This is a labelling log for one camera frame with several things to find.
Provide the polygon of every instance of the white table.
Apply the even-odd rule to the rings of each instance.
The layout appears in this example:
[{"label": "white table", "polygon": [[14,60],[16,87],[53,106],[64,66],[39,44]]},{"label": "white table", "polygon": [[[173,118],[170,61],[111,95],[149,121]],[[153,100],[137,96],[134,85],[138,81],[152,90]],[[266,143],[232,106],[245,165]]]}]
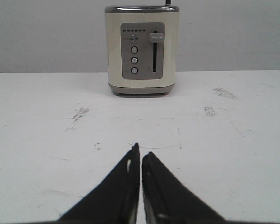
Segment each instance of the white table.
[{"label": "white table", "polygon": [[135,142],[224,218],[280,222],[275,70],[177,72],[149,97],[113,95],[107,73],[1,73],[0,223],[58,219]]}]

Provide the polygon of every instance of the slider lever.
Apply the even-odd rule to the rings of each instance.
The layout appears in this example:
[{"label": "slider lever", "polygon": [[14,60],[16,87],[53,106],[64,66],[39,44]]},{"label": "slider lever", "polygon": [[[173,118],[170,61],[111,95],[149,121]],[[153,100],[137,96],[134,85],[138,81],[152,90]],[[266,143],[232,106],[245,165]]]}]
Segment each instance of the slider lever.
[{"label": "slider lever", "polygon": [[163,33],[150,33],[148,38],[151,43],[162,43],[165,37]]}]

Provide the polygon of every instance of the toaster base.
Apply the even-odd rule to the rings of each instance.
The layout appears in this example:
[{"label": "toaster base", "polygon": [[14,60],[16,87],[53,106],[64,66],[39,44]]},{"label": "toaster base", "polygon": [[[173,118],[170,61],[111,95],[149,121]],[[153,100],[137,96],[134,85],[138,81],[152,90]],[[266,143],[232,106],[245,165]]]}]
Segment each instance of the toaster base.
[{"label": "toaster base", "polygon": [[115,94],[155,94],[163,93],[167,95],[174,87],[175,84],[165,87],[149,87],[149,88],[130,88],[130,87],[117,87],[109,83],[110,88]]}]

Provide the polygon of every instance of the gray control panel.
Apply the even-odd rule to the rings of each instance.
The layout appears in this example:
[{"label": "gray control panel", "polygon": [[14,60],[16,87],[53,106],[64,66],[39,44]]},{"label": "gray control panel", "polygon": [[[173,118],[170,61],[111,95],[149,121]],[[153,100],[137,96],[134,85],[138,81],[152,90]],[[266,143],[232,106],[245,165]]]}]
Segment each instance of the gray control panel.
[{"label": "gray control panel", "polygon": [[162,78],[164,23],[122,23],[120,28],[122,77],[124,79]]}]

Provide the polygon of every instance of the toaster top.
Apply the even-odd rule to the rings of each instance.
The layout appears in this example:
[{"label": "toaster top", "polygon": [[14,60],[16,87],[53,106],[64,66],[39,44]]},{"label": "toaster top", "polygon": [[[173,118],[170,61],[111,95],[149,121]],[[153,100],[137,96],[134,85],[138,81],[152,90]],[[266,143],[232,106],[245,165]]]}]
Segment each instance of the toaster top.
[{"label": "toaster top", "polygon": [[169,13],[179,12],[178,6],[107,6],[105,13]]}]

